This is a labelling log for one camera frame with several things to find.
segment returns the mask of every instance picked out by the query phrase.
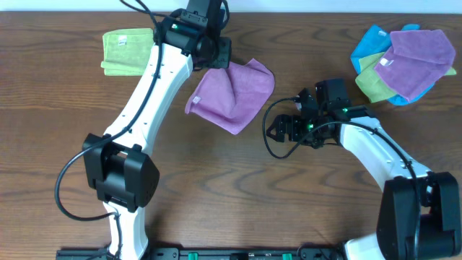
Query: wood grain surface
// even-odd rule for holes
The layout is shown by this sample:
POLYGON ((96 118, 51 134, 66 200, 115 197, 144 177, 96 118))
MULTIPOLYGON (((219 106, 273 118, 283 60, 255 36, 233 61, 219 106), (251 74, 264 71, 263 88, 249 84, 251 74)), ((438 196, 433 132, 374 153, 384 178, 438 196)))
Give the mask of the wood grain surface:
MULTIPOLYGON (((375 229, 381 192, 345 149, 299 148, 286 160, 266 151, 263 110, 314 83, 343 77, 355 105, 368 103, 354 83, 350 54, 377 24, 442 29, 462 50, 462 16, 403 14, 232 14, 224 35, 233 61, 257 59, 276 88, 237 136, 185 115, 204 71, 175 97, 152 159, 161 172, 147 207, 153 241, 185 247, 298 247, 335 244, 375 229)), ((126 104, 139 77, 106 77, 102 35, 150 27, 135 12, 0 13, 0 259, 54 259, 62 247, 102 247, 107 220, 82 223, 61 214, 53 187, 61 167, 89 132, 102 134, 126 104)), ((462 60, 419 102, 371 104, 384 129, 416 160, 462 181, 462 60)), ((295 113, 292 104, 274 109, 295 113)), ((291 144, 270 144, 279 154, 291 144)), ((66 207, 81 216, 104 212, 87 185, 83 162, 64 178, 66 207)))

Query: cloth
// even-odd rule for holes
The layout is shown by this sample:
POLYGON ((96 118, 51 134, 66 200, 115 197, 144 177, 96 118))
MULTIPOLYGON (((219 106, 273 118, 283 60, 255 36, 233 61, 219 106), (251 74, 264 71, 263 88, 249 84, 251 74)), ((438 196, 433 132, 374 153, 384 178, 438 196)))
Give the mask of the cloth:
POLYGON ((392 32, 391 42, 374 70, 407 101, 419 97, 444 76, 456 57, 442 30, 392 32))
MULTIPOLYGON (((456 70, 451 67, 448 72, 446 72, 445 76, 453 76, 453 75, 457 75, 457 72, 456 70)), ((414 98, 413 100, 411 101, 408 101, 406 100, 406 98, 404 97, 401 97, 400 95, 396 95, 394 97, 390 97, 388 99, 388 102, 394 104, 394 105, 408 105, 410 103, 413 103, 413 102, 416 102, 418 101, 421 97, 423 97, 425 94, 427 94, 427 92, 433 87, 435 86, 435 83, 434 84, 431 84, 426 90, 424 90, 424 92, 422 92, 418 97, 414 98)))
POLYGON ((383 83, 374 70, 374 66, 379 62, 383 54, 384 52, 376 53, 359 60, 361 74, 355 81, 371 103, 386 100, 396 95, 396 92, 383 83))
POLYGON ((228 69, 210 69, 189 98, 185 113, 239 134, 256 116, 274 89, 273 74, 257 60, 230 62, 228 69))
POLYGON ((151 28, 123 29, 103 35, 106 76, 141 76, 154 44, 151 28))
MULTIPOLYGON (((402 30, 418 30, 420 25, 404 25, 402 30)), ((377 25, 373 25, 362 37, 350 59, 356 73, 361 73, 359 59, 388 50, 391 46, 390 35, 377 25)))

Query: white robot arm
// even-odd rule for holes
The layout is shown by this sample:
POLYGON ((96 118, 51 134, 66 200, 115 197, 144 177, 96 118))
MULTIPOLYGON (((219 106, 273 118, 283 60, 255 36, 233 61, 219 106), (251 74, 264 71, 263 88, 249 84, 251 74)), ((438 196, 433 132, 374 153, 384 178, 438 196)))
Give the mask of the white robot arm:
POLYGON ((297 97, 300 116, 278 115, 265 129, 266 137, 284 142, 285 135, 298 145, 318 149, 334 139, 364 165, 383 191, 376 233, 342 245, 344 257, 360 259, 424 259, 455 256, 461 251, 458 184, 449 173, 433 173, 406 153, 384 131, 374 113, 361 105, 352 107, 342 79, 317 83, 318 106, 308 89, 297 97), (421 215, 421 207, 430 213, 421 215))
MULTIPOLYGON (((140 102, 146 96, 152 82, 157 64, 159 47, 153 45, 151 56, 146 70, 136 89, 130 97, 126 107, 105 131, 105 134, 114 135, 120 132, 134 117, 140 102)), ((155 137, 159 130, 167 109, 181 85, 189 78, 193 71, 191 55, 185 56, 181 49, 163 43, 161 77, 157 79, 151 97, 140 117, 133 127, 121 137, 114 140, 124 147, 141 146, 141 152, 151 156, 155 137)), ((144 231, 144 207, 138 207, 135 212, 129 212, 123 205, 112 201, 103 202, 108 212, 118 212, 120 215, 121 235, 123 246, 121 259, 140 259, 147 248, 148 239, 144 231)), ((114 217, 110 217, 110 232, 112 242, 109 252, 114 255, 118 250, 118 229, 114 217)))

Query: folded towel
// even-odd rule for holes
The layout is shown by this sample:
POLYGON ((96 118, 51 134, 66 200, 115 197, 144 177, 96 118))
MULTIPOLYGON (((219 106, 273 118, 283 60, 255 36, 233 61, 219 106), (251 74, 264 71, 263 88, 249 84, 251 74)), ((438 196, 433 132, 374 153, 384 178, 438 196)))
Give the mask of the folded towel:
POLYGON ((103 35, 106 76, 141 76, 154 44, 151 28, 123 29, 103 35))
POLYGON ((256 116, 274 89, 273 74, 257 60, 228 69, 210 69, 189 98, 185 113, 239 134, 256 116))
POLYGON ((442 30, 392 32, 391 42, 374 70, 407 101, 419 97, 444 76, 456 56, 442 30))
POLYGON ((383 83, 374 70, 374 66, 378 63, 383 54, 384 53, 376 53, 359 60, 361 74, 355 81, 371 103, 382 101, 396 95, 396 92, 383 83))

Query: black cable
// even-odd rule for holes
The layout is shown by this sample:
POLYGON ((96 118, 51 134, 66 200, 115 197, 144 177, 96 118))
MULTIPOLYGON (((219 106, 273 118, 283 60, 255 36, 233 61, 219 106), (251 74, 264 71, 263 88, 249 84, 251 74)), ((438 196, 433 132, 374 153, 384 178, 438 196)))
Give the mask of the black cable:
POLYGON ((326 104, 326 101, 324 100, 320 105, 319 105, 319 110, 318 110, 318 115, 323 116, 324 115, 324 105, 326 104))
MULTIPOLYGON (((136 0, 136 2, 144 8, 145 11, 143 13, 149 14, 149 16, 151 17, 151 20, 152 20, 154 26, 157 28, 157 30, 161 30, 162 28, 159 26, 159 23, 155 19, 154 14, 152 12, 150 12, 150 10, 147 8, 147 6, 141 0, 136 0)), ((80 157, 82 157, 86 153, 90 152, 94 148, 104 146, 104 145, 112 142, 113 140, 121 137, 122 135, 124 135, 135 124, 136 120, 141 115, 141 112, 143 111, 144 107, 147 104, 147 101, 149 100, 149 97, 152 94, 152 91, 154 89, 157 78, 159 76, 160 67, 161 67, 161 64, 162 64, 162 42, 163 42, 162 33, 158 33, 157 35, 158 35, 157 36, 157 41, 158 41, 157 44, 158 44, 159 50, 158 50, 156 71, 155 71, 155 73, 153 75, 153 79, 152 79, 151 85, 149 86, 149 89, 148 89, 148 91, 146 93, 146 96, 144 97, 143 102, 139 106, 139 109, 135 113, 134 117, 131 119, 131 121, 128 123, 128 125, 126 127, 124 127, 119 133, 117 133, 117 134, 115 134, 115 135, 113 135, 113 136, 111 136, 109 138, 106 138, 106 139, 104 139, 104 140, 102 140, 100 142, 97 142, 97 143, 93 144, 90 147, 88 147, 87 149, 84 149, 83 151, 81 151, 81 152, 77 153, 75 156, 73 156, 73 158, 70 159, 70 161, 68 161, 67 164, 65 164, 65 166, 63 167, 63 169, 59 173, 58 178, 56 180, 56 185, 55 185, 55 202, 56 202, 56 205, 61 210, 61 212, 63 212, 63 214, 65 214, 67 217, 69 217, 69 218, 71 218, 73 220, 86 222, 86 221, 102 220, 102 219, 104 219, 106 217, 109 217, 109 216, 112 216, 112 215, 115 216, 115 221, 117 222, 118 236, 119 236, 118 252, 115 253, 115 256, 117 256, 117 257, 120 255, 120 249, 121 249, 121 246, 122 246, 121 226, 120 226, 119 219, 118 219, 120 217, 119 214, 116 213, 116 212, 111 212, 111 213, 102 214, 102 215, 95 216, 95 217, 79 217, 79 216, 76 216, 76 215, 70 213, 66 208, 64 208, 64 206, 63 206, 63 204, 61 202, 61 198, 59 196, 59 190, 60 190, 61 181, 62 181, 62 179, 64 177, 64 174, 71 167, 72 164, 74 164, 80 157)))
POLYGON ((266 127, 265 127, 266 117, 268 116, 269 111, 270 111, 277 103, 280 103, 280 102, 286 101, 286 100, 291 100, 291 101, 294 101, 294 102, 295 102, 296 99, 298 99, 298 97, 286 97, 286 98, 282 98, 282 99, 280 99, 280 100, 278 100, 278 101, 272 103, 272 104, 268 107, 268 109, 266 110, 265 115, 263 116, 262 127, 263 127, 263 140, 265 141, 265 146, 266 146, 268 152, 270 153, 270 155, 272 155, 273 157, 278 158, 278 159, 285 159, 285 158, 289 157, 290 154, 288 154, 287 157, 279 157, 279 156, 275 155, 275 154, 273 153, 273 151, 271 151, 271 148, 269 148, 268 140, 266 139, 266 127))
POLYGON ((319 251, 326 260, 329 260, 329 258, 324 254, 323 249, 319 248, 319 251))
POLYGON ((120 1, 121 1, 122 4, 124 4, 124 5, 127 6, 128 8, 133 9, 133 10, 135 10, 135 11, 137 11, 137 12, 140 12, 140 13, 143 13, 143 14, 151 13, 151 14, 153 14, 154 16, 158 16, 158 17, 166 17, 166 16, 167 16, 166 14, 153 13, 153 12, 151 12, 151 11, 146 11, 146 9, 143 10, 143 9, 140 9, 140 8, 136 8, 136 7, 132 6, 131 4, 125 2, 124 0, 120 0, 120 1))
POLYGON ((401 152, 401 150, 398 147, 396 147, 396 145, 392 141, 390 141, 386 136, 381 134, 377 129, 373 129, 373 128, 369 127, 369 126, 365 126, 365 125, 362 125, 360 123, 343 122, 343 121, 332 121, 332 122, 327 122, 327 123, 323 123, 323 124, 321 124, 319 126, 316 126, 315 128, 311 129, 308 133, 306 133, 303 136, 303 138, 301 138, 286 155, 284 155, 284 156, 275 155, 273 153, 273 151, 271 151, 271 148, 269 148, 268 141, 266 139, 266 130, 265 130, 266 117, 267 117, 269 111, 277 103, 279 103, 281 101, 284 101, 284 100, 296 101, 296 99, 297 99, 296 97, 288 97, 288 98, 283 98, 281 100, 278 100, 275 103, 271 104, 269 106, 269 108, 265 112, 265 116, 263 117, 263 140, 265 141, 265 146, 266 146, 268 152, 270 153, 270 155, 272 155, 273 157, 275 157, 277 159, 285 159, 285 158, 289 157, 311 134, 315 133, 319 129, 322 129, 324 126, 328 126, 328 125, 331 125, 331 124, 338 124, 338 125, 346 124, 346 125, 356 126, 356 127, 360 127, 362 129, 365 129, 365 130, 371 132, 371 134, 376 134, 384 142, 386 142, 396 152, 396 154, 402 159, 402 162, 404 163, 404 165, 408 169, 409 173, 411 174, 412 180, 414 182, 414 192, 415 192, 415 196, 416 196, 416 199, 417 199, 417 213, 418 213, 417 214, 418 218, 416 219, 416 232, 414 234, 414 256, 415 256, 415 259, 417 259, 418 252, 419 252, 420 214, 421 214, 420 203, 421 203, 421 199, 420 199, 420 193, 419 193, 419 181, 417 180, 417 176, 416 176, 416 173, 414 172, 414 169, 412 167, 411 162, 409 162, 407 160, 407 158, 404 156, 404 154, 401 152))

